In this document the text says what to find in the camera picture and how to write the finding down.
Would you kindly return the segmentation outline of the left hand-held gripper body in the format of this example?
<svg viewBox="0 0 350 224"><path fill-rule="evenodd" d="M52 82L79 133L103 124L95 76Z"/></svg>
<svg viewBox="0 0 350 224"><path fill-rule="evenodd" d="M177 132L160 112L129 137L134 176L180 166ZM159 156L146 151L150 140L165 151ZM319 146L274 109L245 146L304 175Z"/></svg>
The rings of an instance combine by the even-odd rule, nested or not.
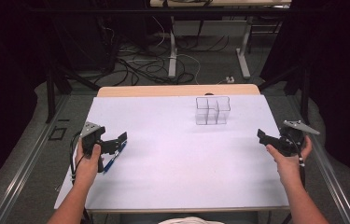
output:
<svg viewBox="0 0 350 224"><path fill-rule="evenodd" d="M104 142L101 136L105 133L105 127L87 121L81 131L83 153L90 156L95 144L100 145L102 154L110 152L107 142Z"/></svg>

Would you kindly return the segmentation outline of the aluminium floor rail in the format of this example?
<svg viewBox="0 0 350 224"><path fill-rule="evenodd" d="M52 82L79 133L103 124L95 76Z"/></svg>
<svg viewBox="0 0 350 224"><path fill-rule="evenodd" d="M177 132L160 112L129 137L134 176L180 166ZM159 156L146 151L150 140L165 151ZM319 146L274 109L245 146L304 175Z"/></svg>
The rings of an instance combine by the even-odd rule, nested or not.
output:
<svg viewBox="0 0 350 224"><path fill-rule="evenodd" d="M329 196L335 204L336 211L341 216L343 224L350 224L350 201L347 199L344 187L338 179L338 172L332 166L327 151L321 146L319 136L309 133L313 143L313 161L324 179Z"/></svg>
<svg viewBox="0 0 350 224"><path fill-rule="evenodd" d="M68 102L69 96L60 96L54 104L54 115L47 122L49 106L45 99L37 100L37 107L20 140L14 146L0 169L0 224L4 224L17 201L38 157L53 130L53 121Z"/></svg>

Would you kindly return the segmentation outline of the black metal stand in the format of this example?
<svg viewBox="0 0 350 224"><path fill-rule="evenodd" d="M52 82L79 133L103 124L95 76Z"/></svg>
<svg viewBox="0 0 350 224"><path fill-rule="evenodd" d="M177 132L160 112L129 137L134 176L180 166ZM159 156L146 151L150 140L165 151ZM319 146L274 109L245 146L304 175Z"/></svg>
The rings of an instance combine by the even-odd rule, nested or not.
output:
<svg viewBox="0 0 350 224"><path fill-rule="evenodd" d="M60 94L64 95L69 95L73 90L68 81L69 77L90 88L92 91L98 91L100 87L88 81L86 78L78 75L75 71L71 71L70 69L67 69L63 65L59 64L52 53L49 42L46 43L44 51L48 64L46 76L48 117L46 123L50 123L54 120L54 117L59 111L59 106L56 104L55 90L58 90Z"/></svg>
<svg viewBox="0 0 350 224"><path fill-rule="evenodd" d="M288 70L275 76L274 78L264 81L258 85L258 89L263 91L273 84L287 80L285 86L285 95L294 95L297 91L301 91L300 114L301 118L309 124L309 93L310 93L310 76L311 68L307 65L294 65Z"/></svg>

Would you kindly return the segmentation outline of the clear plastic organizer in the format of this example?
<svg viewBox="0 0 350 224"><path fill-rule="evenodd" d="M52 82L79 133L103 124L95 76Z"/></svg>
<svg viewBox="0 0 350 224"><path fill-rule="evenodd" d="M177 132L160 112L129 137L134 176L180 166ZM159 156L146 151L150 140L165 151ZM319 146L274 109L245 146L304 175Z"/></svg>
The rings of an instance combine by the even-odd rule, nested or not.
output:
<svg viewBox="0 0 350 224"><path fill-rule="evenodd" d="M195 120L197 125L226 124L231 112L228 96L205 96L196 98Z"/></svg>

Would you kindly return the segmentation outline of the person's right hand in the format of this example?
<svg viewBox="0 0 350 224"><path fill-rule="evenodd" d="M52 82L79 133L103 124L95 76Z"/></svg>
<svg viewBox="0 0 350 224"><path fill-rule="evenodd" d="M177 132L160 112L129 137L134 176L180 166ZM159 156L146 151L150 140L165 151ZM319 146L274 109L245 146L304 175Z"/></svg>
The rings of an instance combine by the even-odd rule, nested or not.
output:
<svg viewBox="0 0 350 224"><path fill-rule="evenodd" d="M301 150L301 156L285 157L272 145L266 146L267 151L273 156L277 164L277 172L280 175L280 180L286 189L290 187L303 188L300 171L300 158L305 161L312 152L313 145L310 137L304 137L304 146Z"/></svg>

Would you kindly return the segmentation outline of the person's white clothing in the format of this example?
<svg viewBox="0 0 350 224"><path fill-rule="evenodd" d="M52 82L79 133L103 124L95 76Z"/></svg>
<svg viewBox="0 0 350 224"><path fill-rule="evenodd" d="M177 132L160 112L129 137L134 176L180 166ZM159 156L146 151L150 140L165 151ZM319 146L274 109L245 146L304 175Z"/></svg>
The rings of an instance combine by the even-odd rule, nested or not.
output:
<svg viewBox="0 0 350 224"><path fill-rule="evenodd" d="M224 223L219 221L204 220L199 217L180 217L180 218L167 219L162 222L159 222L158 224L224 224Z"/></svg>

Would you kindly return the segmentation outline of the person's left hand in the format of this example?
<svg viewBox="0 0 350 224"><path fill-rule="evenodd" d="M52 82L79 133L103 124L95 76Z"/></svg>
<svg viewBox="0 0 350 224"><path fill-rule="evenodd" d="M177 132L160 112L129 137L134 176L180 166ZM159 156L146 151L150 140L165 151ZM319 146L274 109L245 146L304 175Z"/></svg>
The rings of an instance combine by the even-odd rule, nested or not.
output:
<svg viewBox="0 0 350 224"><path fill-rule="evenodd" d="M95 144L92 148L92 154L85 156L82 148L82 141L79 140L77 144L76 155L76 178L75 187L78 189L88 190L97 175L98 160L101 154L101 147Z"/></svg>

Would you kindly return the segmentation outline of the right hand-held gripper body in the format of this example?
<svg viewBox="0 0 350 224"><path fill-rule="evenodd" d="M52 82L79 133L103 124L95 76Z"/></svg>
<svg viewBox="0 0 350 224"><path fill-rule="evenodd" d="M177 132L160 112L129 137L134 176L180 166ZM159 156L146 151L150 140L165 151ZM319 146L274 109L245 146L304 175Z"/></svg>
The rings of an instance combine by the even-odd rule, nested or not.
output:
<svg viewBox="0 0 350 224"><path fill-rule="evenodd" d="M273 147L285 157L301 154L306 133L320 134L320 131L313 129L301 120L285 120L284 127L279 132L280 137L275 140Z"/></svg>

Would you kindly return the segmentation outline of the white desk leg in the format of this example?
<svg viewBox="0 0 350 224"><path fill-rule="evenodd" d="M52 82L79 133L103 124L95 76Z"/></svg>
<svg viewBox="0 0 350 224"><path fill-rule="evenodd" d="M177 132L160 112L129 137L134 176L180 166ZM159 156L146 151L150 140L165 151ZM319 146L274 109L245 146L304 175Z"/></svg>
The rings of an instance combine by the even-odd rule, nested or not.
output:
<svg viewBox="0 0 350 224"><path fill-rule="evenodd" d="M175 46L175 34L174 34L174 18L171 18L171 27L170 27L170 56L169 56L169 67L168 67L168 77L175 77L176 73L176 57L177 57L177 48Z"/></svg>
<svg viewBox="0 0 350 224"><path fill-rule="evenodd" d="M244 79L250 79L251 75L249 72L249 68L247 65L247 61L245 58L245 53L247 50L247 44L248 44L248 40L251 34L251 28L252 28L252 18L248 17L245 20L245 28L244 28L244 33L243 33L243 40L242 40L242 45L240 48L238 48L236 50L237 53L237 59L238 59L238 63L240 65L240 69L241 69L241 73Z"/></svg>

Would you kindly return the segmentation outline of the blue pen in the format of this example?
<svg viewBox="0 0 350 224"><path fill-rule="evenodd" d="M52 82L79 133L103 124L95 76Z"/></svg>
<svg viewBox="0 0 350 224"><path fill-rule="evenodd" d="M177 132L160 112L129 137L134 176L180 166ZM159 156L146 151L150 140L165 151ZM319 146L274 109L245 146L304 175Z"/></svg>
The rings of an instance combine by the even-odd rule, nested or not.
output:
<svg viewBox="0 0 350 224"><path fill-rule="evenodd" d="M122 143L119 147L118 150L116 150L116 152L114 153L114 156L110 159L110 161L108 162L108 164L104 167L104 171L103 174L106 174L108 172L108 170L111 168L111 166L114 164L115 160L118 158L118 156L120 155L120 153L122 152L122 150L126 147L127 142Z"/></svg>

